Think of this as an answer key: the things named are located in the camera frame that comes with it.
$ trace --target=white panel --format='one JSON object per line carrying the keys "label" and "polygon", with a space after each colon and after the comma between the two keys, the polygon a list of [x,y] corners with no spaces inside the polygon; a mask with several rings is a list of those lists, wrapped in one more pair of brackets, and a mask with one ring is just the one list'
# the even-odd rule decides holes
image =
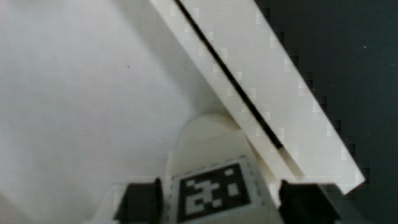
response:
{"label": "white panel", "polygon": [[363,181],[337,133],[251,0],[186,0],[184,7],[305,174],[346,193]]}

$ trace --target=white surface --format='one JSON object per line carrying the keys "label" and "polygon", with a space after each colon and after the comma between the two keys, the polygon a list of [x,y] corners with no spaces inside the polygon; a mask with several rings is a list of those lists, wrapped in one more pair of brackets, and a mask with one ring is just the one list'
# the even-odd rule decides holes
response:
{"label": "white surface", "polygon": [[180,132],[177,147],[168,154],[166,179],[163,184],[164,195],[170,195],[166,198],[168,209],[164,209],[168,216],[166,223],[175,223],[177,201],[180,199],[179,180],[235,162],[239,163],[243,172],[250,203],[246,206],[235,207],[200,217],[196,220],[186,221],[186,223],[282,223],[267,186],[260,179],[253,149],[244,133],[237,129],[230,118],[216,114],[205,114],[187,123]]}
{"label": "white surface", "polygon": [[0,0],[0,223],[81,223],[223,111],[145,0]]}
{"label": "white surface", "polygon": [[[275,148],[264,144],[267,141],[255,120],[241,105],[225,74],[214,65],[175,3],[171,0],[152,0],[152,4],[273,176],[276,179],[292,180]],[[253,1],[186,0],[184,5],[305,174],[305,179],[298,179],[333,182],[346,193],[363,180],[362,174]]]}

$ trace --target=black gap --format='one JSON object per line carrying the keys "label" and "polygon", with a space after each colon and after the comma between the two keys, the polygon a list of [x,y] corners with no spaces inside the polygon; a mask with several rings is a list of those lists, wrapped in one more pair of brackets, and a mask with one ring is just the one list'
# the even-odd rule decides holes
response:
{"label": "black gap", "polygon": [[269,126],[267,126],[267,124],[266,124],[266,122],[264,122],[264,119],[262,119],[262,116],[260,116],[260,114],[259,114],[257,108],[255,108],[255,106],[253,106],[253,104],[251,104],[251,102],[250,102],[250,98],[248,98],[248,96],[246,96],[246,94],[244,94],[244,91],[243,91],[243,89],[241,89],[241,87],[239,87],[237,81],[235,81],[235,79],[234,79],[234,77],[232,77],[230,71],[228,71],[227,66],[225,66],[225,64],[223,64],[223,62],[221,62],[219,56],[218,56],[218,54],[216,54],[216,52],[214,52],[214,49],[212,49],[211,44],[209,44],[209,42],[207,42],[205,36],[203,36],[203,34],[202,34],[202,32],[200,32],[200,28],[198,28],[198,26],[196,26],[196,24],[195,24],[195,21],[193,21],[193,19],[191,19],[189,13],[187,13],[187,11],[186,11],[186,9],[184,9],[184,6],[182,6],[179,0],[175,0],[175,4],[177,4],[179,10],[180,10],[180,12],[182,12],[184,18],[186,18],[186,20],[187,20],[189,26],[191,26],[191,28],[193,28],[193,32],[195,32],[195,34],[196,34],[196,36],[198,36],[198,38],[200,38],[200,41],[202,41],[202,43],[203,43],[203,45],[205,45],[205,48],[207,48],[207,51],[209,51],[211,56],[212,56],[212,58],[214,58],[214,61],[216,61],[218,65],[219,65],[221,72],[225,73],[228,82],[230,82],[230,84],[232,84],[232,87],[234,87],[235,92],[237,92],[237,94],[239,94],[241,100],[243,100],[244,105],[246,105],[246,107],[248,107],[251,116],[253,116],[253,118],[255,118],[255,120],[257,120],[259,126],[260,126],[260,128],[262,128],[262,130],[264,130],[264,133],[266,133],[266,135],[267,135],[271,144],[273,144],[275,148],[280,149],[280,148],[282,148],[282,143],[280,143],[280,141],[278,141],[278,139],[276,139],[276,135],[275,135],[275,133],[273,133],[273,131],[271,131],[271,129],[269,129]]}

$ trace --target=dark background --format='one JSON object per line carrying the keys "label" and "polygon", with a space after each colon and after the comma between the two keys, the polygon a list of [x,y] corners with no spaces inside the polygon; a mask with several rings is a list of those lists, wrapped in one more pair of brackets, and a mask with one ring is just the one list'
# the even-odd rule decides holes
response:
{"label": "dark background", "polygon": [[367,178],[349,198],[398,223],[398,1],[255,1]]}

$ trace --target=white object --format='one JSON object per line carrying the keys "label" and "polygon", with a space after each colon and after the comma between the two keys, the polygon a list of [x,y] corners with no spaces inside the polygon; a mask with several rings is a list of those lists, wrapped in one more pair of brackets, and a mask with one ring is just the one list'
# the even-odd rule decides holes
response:
{"label": "white object", "polygon": [[175,1],[150,2],[269,167],[275,182],[287,179],[335,183],[346,193],[363,177],[253,1],[186,0],[180,5],[276,133],[289,161],[269,144]]}

